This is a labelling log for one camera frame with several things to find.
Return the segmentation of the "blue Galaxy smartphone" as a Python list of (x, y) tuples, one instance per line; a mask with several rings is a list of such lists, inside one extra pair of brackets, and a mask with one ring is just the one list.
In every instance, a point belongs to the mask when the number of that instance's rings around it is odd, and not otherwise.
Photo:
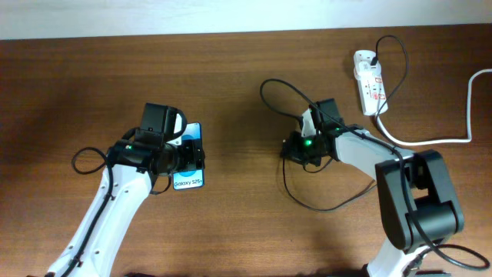
[[(202, 140), (202, 128), (199, 122), (188, 123), (182, 136), (170, 141), (170, 144), (180, 145), (184, 140)], [(197, 189), (204, 185), (204, 169), (173, 172), (172, 182), (174, 190)]]

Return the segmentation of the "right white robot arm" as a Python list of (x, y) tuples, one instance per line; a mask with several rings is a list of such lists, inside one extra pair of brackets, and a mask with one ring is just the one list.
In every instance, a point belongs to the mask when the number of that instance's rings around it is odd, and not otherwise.
[(386, 239), (361, 276), (422, 276), (430, 252), (454, 262), (443, 250), (462, 231), (464, 215), (439, 152), (391, 146), (358, 125), (324, 125), (312, 135), (293, 131), (281, 157), (299, 165), (320, 165), (328, 157), (376, 182)]

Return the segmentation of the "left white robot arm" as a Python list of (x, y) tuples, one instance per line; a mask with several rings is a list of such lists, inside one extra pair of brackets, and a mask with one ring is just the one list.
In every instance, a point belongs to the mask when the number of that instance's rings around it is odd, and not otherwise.
[(140, 205), (154, 190), (157, 178), (171, 185), (183, 173), (194, 181), (176, 189), (200, 187), (203, 182), (202, 140), (189, 135), (180, 145), (145, 145), (121, 139), (103, 156), (105, 167), (98, 192), (67, 248), (47, 276), (109, 276), (128, 227)]

